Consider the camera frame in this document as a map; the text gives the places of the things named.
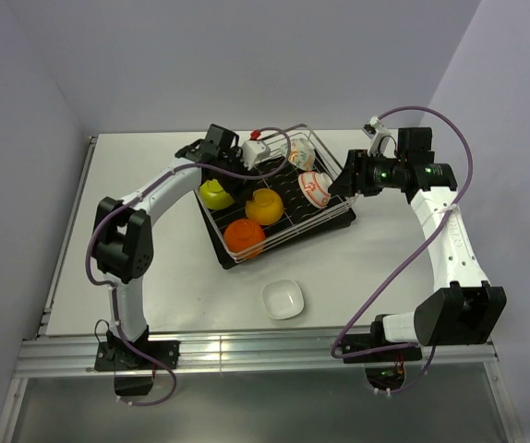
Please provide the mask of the lime green bowl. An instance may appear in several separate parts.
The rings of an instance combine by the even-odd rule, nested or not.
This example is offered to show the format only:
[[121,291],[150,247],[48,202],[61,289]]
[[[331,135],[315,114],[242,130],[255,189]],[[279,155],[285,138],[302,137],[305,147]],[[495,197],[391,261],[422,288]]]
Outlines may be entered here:
[[216,179],[205,181],[199,187],[199,196],[209,210],[224,210],[235,203]]

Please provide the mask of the white bowl red ornaments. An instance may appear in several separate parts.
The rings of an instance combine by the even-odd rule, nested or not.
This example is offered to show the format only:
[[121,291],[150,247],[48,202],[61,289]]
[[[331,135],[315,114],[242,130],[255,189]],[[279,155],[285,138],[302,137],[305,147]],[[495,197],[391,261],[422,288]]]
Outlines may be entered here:
[[326,173],[309,171],[298,176],[298,185],[305,198],[318,209],[324,209],[329,204],[331,200],[329,187],[331,184],[331,177]]

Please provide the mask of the yellow orange plastic bowl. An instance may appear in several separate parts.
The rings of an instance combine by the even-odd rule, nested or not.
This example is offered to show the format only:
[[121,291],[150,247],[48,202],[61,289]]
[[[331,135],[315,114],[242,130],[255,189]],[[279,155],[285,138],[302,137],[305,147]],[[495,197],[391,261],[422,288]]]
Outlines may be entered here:
[[247,218],[261,226],[276,223],[283,216],[284,207],[281,197],[269,188],[257,189],[246,203]]

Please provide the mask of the floral leaf pattern bowl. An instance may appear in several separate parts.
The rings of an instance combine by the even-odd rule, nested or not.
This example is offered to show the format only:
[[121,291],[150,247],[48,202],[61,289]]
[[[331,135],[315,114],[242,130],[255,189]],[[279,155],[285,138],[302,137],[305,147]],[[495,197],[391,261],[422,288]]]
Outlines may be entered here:
[[316,159],[314,147],[306,138],[291,138],[280,147],[283,157],[298,170],[312,171]]

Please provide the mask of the orange bowl white inside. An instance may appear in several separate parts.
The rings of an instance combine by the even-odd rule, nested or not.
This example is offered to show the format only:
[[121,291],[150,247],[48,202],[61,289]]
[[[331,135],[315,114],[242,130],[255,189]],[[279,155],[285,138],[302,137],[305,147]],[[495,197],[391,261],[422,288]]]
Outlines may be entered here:
[[233,253],[240,253],[241,258],[250,259],[262,252],[257,247],[266,239],[261,226],[250,219],[239,219],[228,225],[223,234],[224,242]]

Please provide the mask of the small white square dish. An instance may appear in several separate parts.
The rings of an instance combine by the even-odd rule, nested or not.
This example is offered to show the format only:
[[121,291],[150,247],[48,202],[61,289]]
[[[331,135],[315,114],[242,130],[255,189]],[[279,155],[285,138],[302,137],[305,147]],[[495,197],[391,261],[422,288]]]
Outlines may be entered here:
[[273,320],[286,320],[298,316],[305,301],[296,281],[279,280],[262,288],[261,298],[266,314]]

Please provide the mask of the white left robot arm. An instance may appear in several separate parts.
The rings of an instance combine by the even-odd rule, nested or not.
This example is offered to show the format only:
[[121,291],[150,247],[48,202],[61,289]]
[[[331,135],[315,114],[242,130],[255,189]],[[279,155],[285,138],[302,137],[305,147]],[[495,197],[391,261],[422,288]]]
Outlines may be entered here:
[[212,124],[205,137],[184,146],[146,185],[123,198],[104,198],[97,206],[87,246],[85,271],[110,296],[111,320],[103,353],[127,368],[156,364],[149,346],[143,308],[143,276],[154,257],[152,228],[181,197],[210,175],[236,185],[248,176],[239,136]]

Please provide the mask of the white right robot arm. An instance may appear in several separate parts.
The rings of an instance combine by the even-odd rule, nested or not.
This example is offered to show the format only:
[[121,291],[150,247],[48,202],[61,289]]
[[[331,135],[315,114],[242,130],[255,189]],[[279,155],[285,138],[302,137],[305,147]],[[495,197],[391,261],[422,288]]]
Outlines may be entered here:
[[464,191],[451,166],[435,161],[431,129],[399,129],[391,158],[384,154],[390,131],[378,119],[364,130],[370,148],[349,150],[330,191],[341,197],[371,197],[389,188],[403,192],[425,237],[413,255],[429,254],[434,292],[412,312],[379,316],[369,347],[355,355],[387,360],[413,346],[485,343],[506,306],[506,293],[478,264],[459,207]]

